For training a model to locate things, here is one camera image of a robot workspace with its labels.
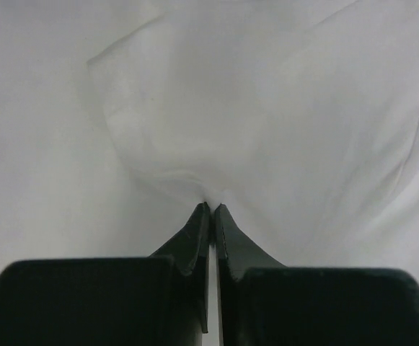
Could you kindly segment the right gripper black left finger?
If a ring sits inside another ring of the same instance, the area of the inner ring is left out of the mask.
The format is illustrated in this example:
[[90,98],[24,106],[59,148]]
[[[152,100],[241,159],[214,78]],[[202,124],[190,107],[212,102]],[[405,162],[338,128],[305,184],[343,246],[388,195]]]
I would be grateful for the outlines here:
[[36,259],[0,274],[0,345],[200,345],[210,209],[148,257]]

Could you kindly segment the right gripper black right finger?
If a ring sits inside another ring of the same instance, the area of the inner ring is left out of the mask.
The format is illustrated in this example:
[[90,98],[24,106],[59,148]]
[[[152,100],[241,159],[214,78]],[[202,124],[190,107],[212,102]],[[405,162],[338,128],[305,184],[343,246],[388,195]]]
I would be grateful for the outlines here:
[[213,233],[222,345],[419,345],[419,285],[406,272],[287,267],[225,205]]

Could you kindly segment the white t shirt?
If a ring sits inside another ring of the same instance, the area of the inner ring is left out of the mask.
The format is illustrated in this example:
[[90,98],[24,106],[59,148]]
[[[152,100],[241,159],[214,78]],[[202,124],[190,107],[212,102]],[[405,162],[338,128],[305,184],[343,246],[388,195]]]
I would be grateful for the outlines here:
[[147,254],[201,200],[419,282],[419,1],[0,1],[0,271]]

